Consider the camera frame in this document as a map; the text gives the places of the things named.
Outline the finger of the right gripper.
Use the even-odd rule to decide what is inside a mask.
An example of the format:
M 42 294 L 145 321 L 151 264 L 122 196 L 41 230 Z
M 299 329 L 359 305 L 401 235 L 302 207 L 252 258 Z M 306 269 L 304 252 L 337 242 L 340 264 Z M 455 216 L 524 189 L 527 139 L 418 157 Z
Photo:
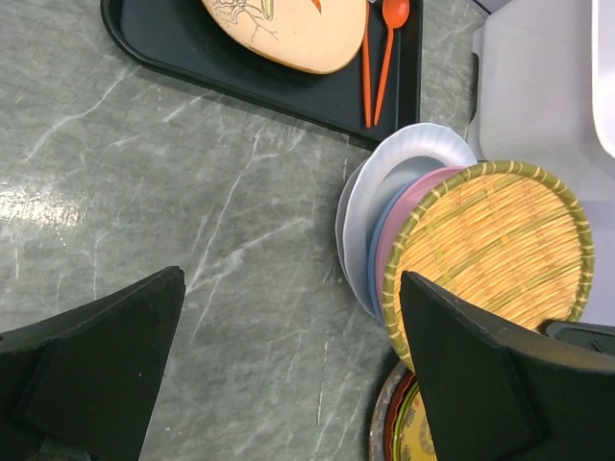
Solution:
M 590 351 L 615 354 L 615 327 L 547 320 L 540 326 L 540 332 L 554 340 Z

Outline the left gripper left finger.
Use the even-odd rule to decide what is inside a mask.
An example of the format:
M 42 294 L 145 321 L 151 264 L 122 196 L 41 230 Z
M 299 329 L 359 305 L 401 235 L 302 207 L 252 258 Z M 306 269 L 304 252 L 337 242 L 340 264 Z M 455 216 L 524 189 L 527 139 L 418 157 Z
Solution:
M 99 460 L 138 459 L 185 298 L 166 267 L 116 293 L 1 335 L 1 457 L 47 436 Z

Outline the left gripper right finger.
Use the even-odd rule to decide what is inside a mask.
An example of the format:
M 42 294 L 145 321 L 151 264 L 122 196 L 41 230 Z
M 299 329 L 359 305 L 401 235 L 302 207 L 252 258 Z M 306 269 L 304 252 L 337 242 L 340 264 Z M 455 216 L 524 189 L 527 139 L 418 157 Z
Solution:
M 406 337 L 441 460 L 610 460 L 614 355 L 401 278 Z

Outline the woven bamboo plate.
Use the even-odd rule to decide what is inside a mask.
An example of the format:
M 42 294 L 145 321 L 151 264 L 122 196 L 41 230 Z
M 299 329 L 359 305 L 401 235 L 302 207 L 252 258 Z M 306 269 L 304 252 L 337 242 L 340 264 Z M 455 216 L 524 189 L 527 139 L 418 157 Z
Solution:
M 401 225 L 383 275 L 385 329 L 412 368 L 400 295 L 405 271 L 527 329 L 576 322 L 594 263 L 589 220 L 562 179 L 518 160 L 481 162 L 432 188 Z

